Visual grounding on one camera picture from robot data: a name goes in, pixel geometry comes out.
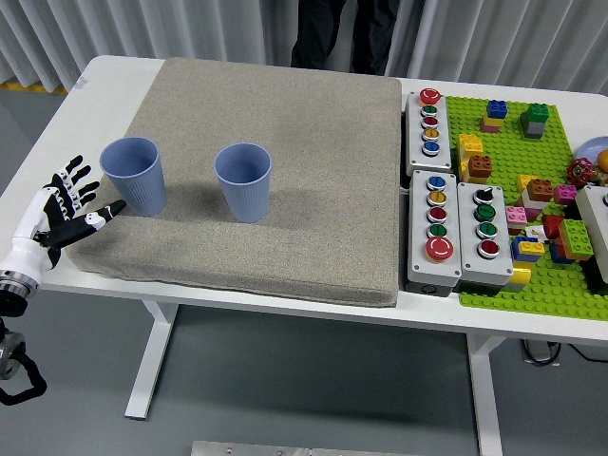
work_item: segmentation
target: ribbed cup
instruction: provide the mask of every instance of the ribbed cup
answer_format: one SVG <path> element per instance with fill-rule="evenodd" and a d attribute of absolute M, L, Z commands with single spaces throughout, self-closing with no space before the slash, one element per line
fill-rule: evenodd
<path fill-rule="evenodd" d="M 261 145 L 238 142 L 222 149 L 213 163 L 230 212 L 255 223 L 268 211 L 273 158 Z"/>
<path fill-rule="evenodd" d="M 159 147 L 147 138 L 121 138 L 102 152 L 100 166 L 138 216 L 156 216 L 167 204 Z"/>

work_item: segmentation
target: blue plate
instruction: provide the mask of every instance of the blue plate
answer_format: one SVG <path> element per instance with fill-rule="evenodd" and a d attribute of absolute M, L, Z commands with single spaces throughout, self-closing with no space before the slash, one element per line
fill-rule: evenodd
<path fill-rule="evenodd" d="M 599 152 L 608 149 L 608 136 L 600 136 L 587 141 L 579 148 L 577 159 L 585 158 L 592 164 L 596 164 Z"/>

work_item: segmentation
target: control box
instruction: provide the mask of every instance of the control box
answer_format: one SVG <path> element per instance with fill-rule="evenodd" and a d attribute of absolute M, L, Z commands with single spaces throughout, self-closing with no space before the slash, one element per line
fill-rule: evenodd
<path fill-rule="evenodd" d="M 447 296 L 461 278 L 457 181 L 415 170 L 409 185 L 407 292 Z"/>
<path fill-rule="evenodd" d="M 458 205 L 462 280 L 498 290 L 513 276 L 503 189 L 460 182 Z"/>
<path fill-rule="evenodd" d="M 576 198 L 598 265 L 601 280 L 608 283 L 608 188 L 585 185 Z"/>
<path fill-rule="evenodd" d="M 440 173 L 451 172 L 446 97 L 439 96 L 439 92 L 436 93 L 438 101 L 430 107 L 422 106 L 420 94 L 412 92 L 408 95 L 406 106 L 408 128 L 406 174 L 408 176 L 412 176 L 416 169 Z"/>

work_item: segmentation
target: brown lego brick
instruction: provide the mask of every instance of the brown lego brick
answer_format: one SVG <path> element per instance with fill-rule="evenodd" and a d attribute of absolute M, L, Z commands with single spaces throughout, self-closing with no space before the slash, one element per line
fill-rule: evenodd
<path fill-rule="evenodd" d="M 528 196 L 533 201 L 549 202 L 553 199 L 551 180 L 533 179 L 526 188 L 528 189 Z"/>
<path fill-rule="evenodd" d="M 492 160 L 487 155 L 474 155 L 468 159 L 467 169 L 471 178 L 489 178 L 492 174 Z"/>

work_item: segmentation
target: gray control box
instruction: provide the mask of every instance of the gray control box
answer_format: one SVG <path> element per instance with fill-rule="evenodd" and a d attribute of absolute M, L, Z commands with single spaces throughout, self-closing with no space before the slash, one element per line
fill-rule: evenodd
<path fill-rule="evenodd" d="M 494 238 L 483 238 L 478 234 L 478 227 L 484 221 L 475 217 L 475 211 L 481 204 L 475 201 L 474 196 L 478 190 L 484 191 L 490 188 L 493 200 L 488 205 L 494 209 L 495 216 L 489 223 L 495 226 L 496 235 Z M 458 206 L 463 281 L 490 286 L 505 285 L 513 276 L 513 259 L 506 224 L 503 189 L 491 185 L 460 182 L 458 184 Z M 484 257 L 484 253 L 480 253 L 479 250 L 480 244 L 488 239 L 493 240 L 499 250 L 497 253 L 488 250 Z"/>
<path fill-rule="evenodd" d="M 449 131 L 447 123 L 447 106 L 446 97 L 442 96 L 441 100 L 435 105 L 437 108 L 436 119 L 437 131 L 439 137 L 437 144 L 439 151 L 436 156 L 429 157 L 423 152 L 425 141 L 423 140 L 422 127 L 423 116 L 421 114 L 422 107 L 420 106 L 420 95 L 410 93 L 408 95 L 408 105 L 406 106 L 406 120 L 408 126 L 408 147 L 406 149 L 406 173 L 412 176 L 416 169 L 437 171 L 440 173 L 451 172 L 451 154 L 449 151 Z"/>
<path fill-rule="evenodd" d="M 446 236 L 453 245 L 453 254 L 443 261 L 432 260 L 427 253 L 427 231 L 433 223 L 428 220 L 428 188 L 430 178 L 441 178 L 446 187 L 445 194 Z M 415 170 L 409 186 L 408 227 L 408 280 L 419 284 L 431 284 L 453 288 L 462 275 L 460 261 L 460 229 L 458 226 L 457 182 L 453 174 Z"/>
<path fill-rule="evenodd" d="M 579 190 L 576 203 L 591 239 L 599 273 L 608 283 L 608 188 L 585 185 Z"/>

